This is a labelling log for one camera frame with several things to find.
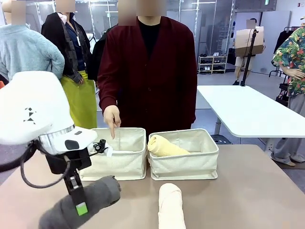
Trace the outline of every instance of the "brown tabletop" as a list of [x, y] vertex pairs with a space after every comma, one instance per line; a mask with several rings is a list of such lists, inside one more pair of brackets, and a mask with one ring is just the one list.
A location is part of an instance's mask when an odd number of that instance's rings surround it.
[[[219, 150], [218, 179], [171, 182], [182, 191], [187, 229], [305, 228], [305, 195], [259, 147]], [[25, 164], [25, 172], [40, 185], [57, 178], [39, 153]], [[121, 200], [81, 229], [157, 229], [158, 192], [164, 183], [149, 173], [144, 180], [121, 181]], [[0, 186], [0, 227], [37, 228], [39, 216], [66, 194], [64, 182], [47, 189], [28, 187], [17, 169]]]

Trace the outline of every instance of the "floral shirt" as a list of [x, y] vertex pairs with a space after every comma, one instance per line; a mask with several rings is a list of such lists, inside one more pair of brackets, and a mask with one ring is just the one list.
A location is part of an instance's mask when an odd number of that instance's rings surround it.
[[[301, 69], [305, 73], [305, 23], [278, 48], [272, 64], [275, 67], [282, 64], [285, 67]], [[290, 77], [288, 85], [288, 96], [305, 94], [305, 78], [298, 80]]]

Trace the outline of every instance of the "shoe rack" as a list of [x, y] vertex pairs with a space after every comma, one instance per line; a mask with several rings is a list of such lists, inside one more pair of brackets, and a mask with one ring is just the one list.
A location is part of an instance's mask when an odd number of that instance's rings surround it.
[[199, 56], [198, 60], [198, 73], [205, 73], [205, 74], [213, 74], [217, 72], [225, 73], [225, 68], [227, 66], [227, 59], [228, 56]]

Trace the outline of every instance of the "black shirt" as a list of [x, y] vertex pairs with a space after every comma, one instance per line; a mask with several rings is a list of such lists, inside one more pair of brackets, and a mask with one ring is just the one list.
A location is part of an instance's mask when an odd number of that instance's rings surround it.
[[145, 25], [142, 22], [139, 22], [141, 34], [147, 49], [148, 58], [152, 55], [153, 48], [157, 42], [160, 24], [157, 25]]

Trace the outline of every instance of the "gray rolled towel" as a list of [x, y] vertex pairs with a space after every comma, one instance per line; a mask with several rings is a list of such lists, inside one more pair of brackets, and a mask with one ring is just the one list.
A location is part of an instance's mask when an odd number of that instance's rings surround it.
[[39, 229], [77, 229], [102, 208], [120, 199], [121, 187], [114, 176], [103, 177], [84, 187], [88, 213], [79, 216], [70, 195], [57, 202], [40, 218]]

